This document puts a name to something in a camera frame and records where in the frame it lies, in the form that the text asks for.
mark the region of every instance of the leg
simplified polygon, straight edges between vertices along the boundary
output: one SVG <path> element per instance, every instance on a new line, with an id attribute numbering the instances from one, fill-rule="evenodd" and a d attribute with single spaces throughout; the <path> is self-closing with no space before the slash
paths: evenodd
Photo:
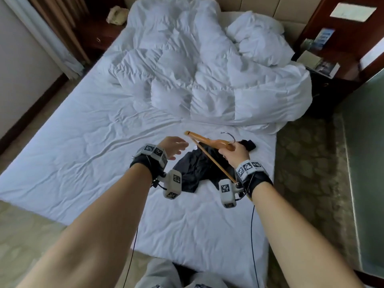
<path id="1" fill-rule="evenodd" d="M 201 272 L 191 277 L 191 283 L 185 288 L 228 288 L 224 281 L 214 273 Z"/>
<path id="2" fill-rule="evenodd" d="M 181 288 L 181 281 L 175 266 L 165 259 L 152 259 L 147 266 L 147 271 L 135 288 Z"/>

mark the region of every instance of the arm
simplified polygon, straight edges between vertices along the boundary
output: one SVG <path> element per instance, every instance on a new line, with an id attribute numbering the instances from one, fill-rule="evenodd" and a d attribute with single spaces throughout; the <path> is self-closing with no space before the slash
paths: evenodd
<path id="1" fill-rule="evenodd" d="M 170 160 L 188 143 L 167 137 L 159 146 Z M 66 228 L 19 288 L 114 287 L 126 262 L 152 176 L 134 164 Z"/>
<path id="2" fill-rule="evenodd" d="M 219 152 L 236 169 L 249 154 L 241 144 L 235 146 L 234 152 Z M 255 187 L 252 201 L 291 288 L 364 287 L 332 245 L 271 184 Z"/>

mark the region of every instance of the hanger hook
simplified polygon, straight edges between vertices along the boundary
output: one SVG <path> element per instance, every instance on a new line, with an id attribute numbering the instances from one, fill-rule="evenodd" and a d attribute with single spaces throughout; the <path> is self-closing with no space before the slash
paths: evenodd
<path id="1" fill-rule="evenodd" d="M 221 134 L 226 133 L 226 134 L 228 134 L 228 135 L 230 135 L 230 136 L 232 137 L 233 142 L 230 142 L 230 144 L 234 144 L 234 143 L 236 142 L 235 137 L 234 137 L 232 134 L 230 134 L 229 132 L 220 132 L 220 133 L 221 133 Z"/>

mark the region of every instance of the headboard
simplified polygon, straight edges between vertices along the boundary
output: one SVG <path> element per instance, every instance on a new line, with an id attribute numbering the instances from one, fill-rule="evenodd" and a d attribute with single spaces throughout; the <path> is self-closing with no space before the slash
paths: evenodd
<path id="1" fill-rule="evenodd" d="M 125 0 L 127 6 L 136 0 Z M 300 36 L 321 0 L 217 0 L 223 11 L 253 11 L 279 20 L 285 38 L 293 44 Z"/>

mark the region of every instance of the nightstand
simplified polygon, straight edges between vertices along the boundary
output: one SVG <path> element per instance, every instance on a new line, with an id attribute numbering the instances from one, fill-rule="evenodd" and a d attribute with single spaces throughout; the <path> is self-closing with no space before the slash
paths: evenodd
<path id="1" fill-rule="evenodd" d="M 311 72 L 313 101 L 306 114 L 315 118 L 330 119 L 334 108 L 362 85 L 359 78 L 360 62 L 350 53 L 324 49 L 311 52 L 326 61 L 338 62 L 340 65 L 333 79 Z"/>
<path id="2" fill-rule="evenodd" d="M 86 51 L 89 49 L 106 51 L 119 36 L 125 25 L 113 25 L 105 19 L 88 19 L 77 25 L 77 33 L 81 45 Z"/>

